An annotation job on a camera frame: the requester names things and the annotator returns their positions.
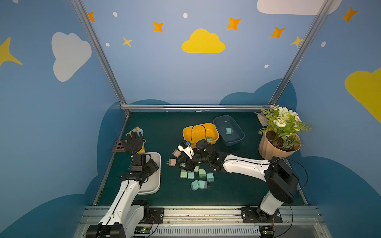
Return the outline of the pink plug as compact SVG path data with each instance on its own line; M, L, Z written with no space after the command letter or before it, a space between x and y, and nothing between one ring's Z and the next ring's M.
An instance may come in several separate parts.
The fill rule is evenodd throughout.
M172 152L172 155L175 157L175 158L179 158L181 156L182 152L175 149L173 152Z
M176 166L176 163L177 163L177 159L169 159L167 164L168 166L173 167L173 166Z

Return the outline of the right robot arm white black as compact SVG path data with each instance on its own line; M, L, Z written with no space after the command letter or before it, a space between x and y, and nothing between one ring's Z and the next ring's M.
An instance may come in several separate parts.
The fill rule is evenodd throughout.
M300 178L283 158L241 158L217 152L205 139L198 141L195 148L184 140L179 144L178 150L184 152L185 156L180 158L176 166L186 171L194 171L196 166L206 164L216 172L243 174L266 182L269 192L255 211L256 217L261 221L269 220L283 204L290 205L294 202Z

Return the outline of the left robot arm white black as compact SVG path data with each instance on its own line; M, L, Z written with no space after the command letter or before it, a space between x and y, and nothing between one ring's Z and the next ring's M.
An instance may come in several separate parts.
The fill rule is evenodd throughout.
M134 154L132 163L121 176L121 186L112 205L96 225L90 225L86 238L131 238L140 222L163 223L163 208L150 209L146 199L136 200L144 193L160 188L161 155L157 152Z

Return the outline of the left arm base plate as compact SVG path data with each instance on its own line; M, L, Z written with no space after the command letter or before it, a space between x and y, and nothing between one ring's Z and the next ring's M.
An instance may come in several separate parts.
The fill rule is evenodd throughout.
M147 215L143 217L140 224L162 224L164 220L164 208L151 207Z

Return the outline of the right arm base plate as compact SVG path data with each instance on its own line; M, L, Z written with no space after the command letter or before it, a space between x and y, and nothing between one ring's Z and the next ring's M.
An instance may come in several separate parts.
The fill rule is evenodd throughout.
M258 208L250 206L241 207L240 210L243 222L246 224L283 223L279 209L273 215L268 215Z

